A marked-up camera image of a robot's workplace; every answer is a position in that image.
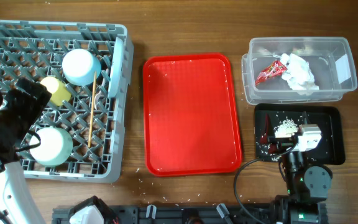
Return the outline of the grey plastic dishwasher rack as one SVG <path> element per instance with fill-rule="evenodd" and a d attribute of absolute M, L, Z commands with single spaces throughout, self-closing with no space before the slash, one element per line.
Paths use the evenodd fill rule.
<path fill-rule="evenodd" d="M 85 49 L 95 55 L 102 69 L 95 94 L 103 78 L 108 91 L 116 38 L 124 42 L 119 91 L 115 98 L 101 97 L 94 109 L 93 135 L 88 148 L 93 84 L 77 86 L 63 74 L 62 60 L 71 50 Z M 61 165 L 45 167 L 28 151 L 19 159 L 28 179 L 112 183 L 121 172 L 124 144 L 124 112 L 131 82 L 134 45 L 122 24 L 0 20 L 0 91 L 7 93 L 19 78 L 39 82 L 55 77 L 71 93 L 61 106 L 49 103 L 32 126 L 62 128 L 73 139 L 70 157 Z"/>

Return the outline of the white napkin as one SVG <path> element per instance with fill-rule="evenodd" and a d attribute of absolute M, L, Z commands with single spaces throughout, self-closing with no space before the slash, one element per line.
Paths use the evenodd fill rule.
<path fill-rule="evenodd" d="M 295 54 L 282 54 L 280 62 L 287 68 L 281 78 L 292 90 L 319 90 L 306 60 Z"/>

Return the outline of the green bowl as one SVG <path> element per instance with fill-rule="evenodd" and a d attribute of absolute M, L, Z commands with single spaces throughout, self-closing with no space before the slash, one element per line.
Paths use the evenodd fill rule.
<path fill-rule="evenodd" d="M 30 145 L 40 143 L 30 150 L 31 156 L 45 167 L 55 167 L 63 164 L 71 155 L 73 139 L 62 128 L 42 128 L 36 132 L 40 141 L 33 136 Z"/>

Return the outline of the clear plastic waste bin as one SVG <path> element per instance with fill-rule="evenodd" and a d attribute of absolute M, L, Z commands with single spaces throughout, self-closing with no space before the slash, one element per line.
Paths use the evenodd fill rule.
<path fill-rule="evenodd" d="M 282 54 L 295 54 L 309 63 L 319 90 L 292 90 L 281 75 L 255 85 L 258 74 Z M 246 100 L 259 103 L 339 101 L 357 89 L 357 75 L 349 42 L 344 37 L 258 37 L 242 56 Z"/>

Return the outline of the white plastic fork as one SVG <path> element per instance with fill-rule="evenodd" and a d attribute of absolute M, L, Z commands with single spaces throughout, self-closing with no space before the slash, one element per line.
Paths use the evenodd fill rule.
<path fill-rule="evenodd" d="M 101 87 L 94 97 L 94 109 L 98 109 L 98 101 L 101 97 L 107 97 L 108 91 L 106 90 L 106 79 L 103 78 Z"/>

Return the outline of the red snack wrapper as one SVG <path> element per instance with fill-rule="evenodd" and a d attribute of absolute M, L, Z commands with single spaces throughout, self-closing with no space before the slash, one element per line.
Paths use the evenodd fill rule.
<path fill-rule="evenodd" d="M 255 81 L 255 85 L 257 86 L 268 79 L 282 75 L 286 71 L 287 67 L 283 63 L 281 63 L 281 61 L 275 60 L 258 74 L 258 77 Z"/>

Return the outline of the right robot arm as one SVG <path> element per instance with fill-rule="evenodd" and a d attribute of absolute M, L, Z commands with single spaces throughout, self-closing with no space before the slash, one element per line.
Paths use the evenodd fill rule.
<path fill-rule="evenodd" d="M 287 185 L 288 195 L 278 195 L 270 203 L 270 223 L 328 223 L 323 203 L 328 197 L 333 178 L 324 165 L 313 165 L 306 153 L 315 149 L 322 132 L 317 124 L 302 114 L 298 130 L 280 136 L 273 133 L 269 116 L 265 117 L 264 134 L 259 144 L 268 147 L 268 155 L 279 158 L 279 171 Z"/>

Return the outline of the light blue bowl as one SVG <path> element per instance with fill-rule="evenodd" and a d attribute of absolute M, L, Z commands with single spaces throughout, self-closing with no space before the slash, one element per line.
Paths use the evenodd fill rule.
<path fill-rule="evenodd" d="M 85 49 L 69 51 L 62 60 L 63 74 L 73 85 L 85 86 L 93 83 L 101 73 L 101 63 L 98 58 Z"/>

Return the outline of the wooden chopstick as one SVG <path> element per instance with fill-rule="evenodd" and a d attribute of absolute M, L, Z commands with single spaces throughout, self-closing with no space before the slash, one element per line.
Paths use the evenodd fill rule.
<path fill-rule="evenodd" d="M 95 71 L 94 78 L 93 78 L 92 97 L 91 97 L 91 113 L 89 116 L 88 148 L 91 147 L 91 141 L 92 141 L 92 135 L 93 135 L 93 117 L 94 117 L 94 98 L 95 98 L 95 91 L 96 91 L 96 77 L 97 77 L 97 73 Z"/>

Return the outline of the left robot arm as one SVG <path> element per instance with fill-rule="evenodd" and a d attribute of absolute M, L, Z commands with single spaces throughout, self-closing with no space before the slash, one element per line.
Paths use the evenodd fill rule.
<path fill-rule="evenodd" d="M 0 223 L 44 223 L 44 218 L 26 184 L 18 152 L 35 148 L 21 147 L 51 98 L 39 84 L 19 78 L 16 87 L 5 95 L 0 91 Z"/>

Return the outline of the red plastic serving tray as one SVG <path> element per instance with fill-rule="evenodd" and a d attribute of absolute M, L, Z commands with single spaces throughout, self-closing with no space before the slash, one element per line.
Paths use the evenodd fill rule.
<path fill-rule="evenodd" d="M 235 171 L 242 163 L 231 63 L 167 55 L 142 69 L 145 165 L 158 177 Z"/>

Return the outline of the leftover rice food waste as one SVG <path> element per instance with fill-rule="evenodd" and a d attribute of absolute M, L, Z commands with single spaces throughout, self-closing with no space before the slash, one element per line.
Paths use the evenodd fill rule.
<path fill-rule="evenodd" d="M 292 119 L 286 119 L 275 127 L 274 135 L 276 138 L 289 138 L 297 132 L 298 125 Z"/>

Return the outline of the black rectangular tray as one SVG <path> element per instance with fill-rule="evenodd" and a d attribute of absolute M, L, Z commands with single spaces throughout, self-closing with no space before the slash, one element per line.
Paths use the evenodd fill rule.
<path fill-rule="evenodd" d="M 268 128 L 276 131 L 284 121 L 292 121 L 297 126 L 303 124 L 303 113 L 307 114 L 308 122 L 317 124 L 322 132 L 317 147 L 306 153 L 309 161 L 324 165 L 343 164 L 346 156 L 341 115 L 332 106 L 258 104 L 254 110 L 255 156 L 268 155 L 268 147 L 259 144 L 260 137 L 265 133 L 266 116 L 270 119 Z"/>

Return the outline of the light blue round plate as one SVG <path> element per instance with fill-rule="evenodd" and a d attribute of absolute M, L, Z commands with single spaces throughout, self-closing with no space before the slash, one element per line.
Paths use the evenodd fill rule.
<path fill-rule="evenodd" d="M 108 98 L 115 98 L 119 91 L 119 82 L 121 79 L 123 62 L 124 42 L 122 39 L 117 37 L 113 48 L 112 65 L 109 76 L 110 80 L 108 86 Z"/>

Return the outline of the yellow plastic cup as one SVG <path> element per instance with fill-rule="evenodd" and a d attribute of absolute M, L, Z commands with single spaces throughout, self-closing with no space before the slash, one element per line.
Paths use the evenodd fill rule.
<path fill-rule="evenodd" d="M 56 106 L 61 106 L 63 101 L 69 101 L 71 98 L 71 93 L 65 88 L 65 84 L 55 77 L 45 77 L 40 84 L 52 94 L 50 101 Z"/>

